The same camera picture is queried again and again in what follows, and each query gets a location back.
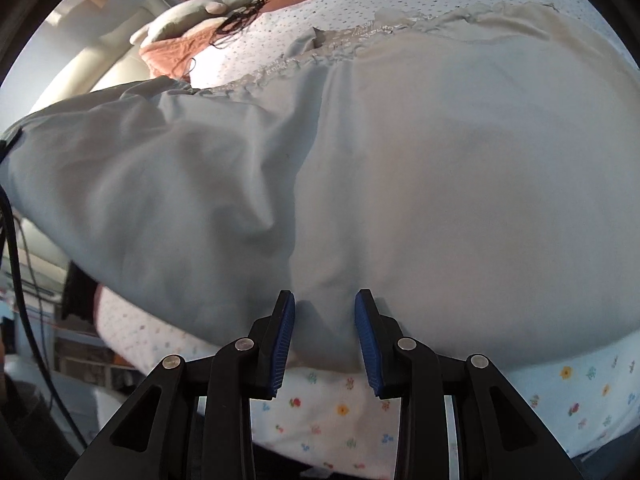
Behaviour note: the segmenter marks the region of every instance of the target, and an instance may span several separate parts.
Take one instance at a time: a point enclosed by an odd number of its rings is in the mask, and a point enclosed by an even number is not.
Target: dark hair
[[[226,40],[226,38],[241,32],[258,17],[260,9],[264,7],[266,2],[267,0],[255,0],[229,16],[222,25],[218,27],[214,40],[211,43],[212,46],[220,48],[218,45],[219,41]]]

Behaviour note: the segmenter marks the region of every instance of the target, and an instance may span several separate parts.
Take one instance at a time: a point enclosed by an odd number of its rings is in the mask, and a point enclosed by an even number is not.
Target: pillow
[[[178,38],[203,20],[213,16],[224,16],[229,11],[245,6],[251,1],[189,0],[166,10],[151,23],[141,27],[129,41],[131,44],[137,44],[142,40],[140,46],[147,46],[154,41]]]

